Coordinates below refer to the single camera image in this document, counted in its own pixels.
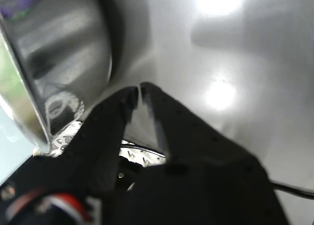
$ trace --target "wire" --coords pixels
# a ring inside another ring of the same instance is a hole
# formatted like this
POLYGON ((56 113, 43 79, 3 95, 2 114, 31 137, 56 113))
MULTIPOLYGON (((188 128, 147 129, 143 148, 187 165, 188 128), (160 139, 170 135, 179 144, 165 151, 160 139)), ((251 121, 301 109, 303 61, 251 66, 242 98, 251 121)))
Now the wire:
POLYGON ((290 185, 282 184, 280 182, 272 182, 271 184, 273 185, 275 190, 286 192, 297 197, 314 200, 314 191, 310 191, 299 187, 293 187, 290 185))

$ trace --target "metal plate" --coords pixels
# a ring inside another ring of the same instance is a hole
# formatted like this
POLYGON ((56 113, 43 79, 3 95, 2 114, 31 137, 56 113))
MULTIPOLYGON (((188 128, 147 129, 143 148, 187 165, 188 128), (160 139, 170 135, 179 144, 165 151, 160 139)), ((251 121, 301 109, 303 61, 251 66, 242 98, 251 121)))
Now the metal plate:
POLYGON ((48 153, 108 83, 111 49, 102 9, 97 0, 0 0, 0 14, 43 126, 36 135, 47 137, 38 148, 48 153))
MULTIPOLYGON (((257 155, 271 178, 314 188, 313 0, 111 4, 121 55, 102 98, 153 82, 257 155)), ((141 104, 125 138, 158 149, 141 104)), ((291 224, 311 224, 313 204, 283 203, 291 224)))

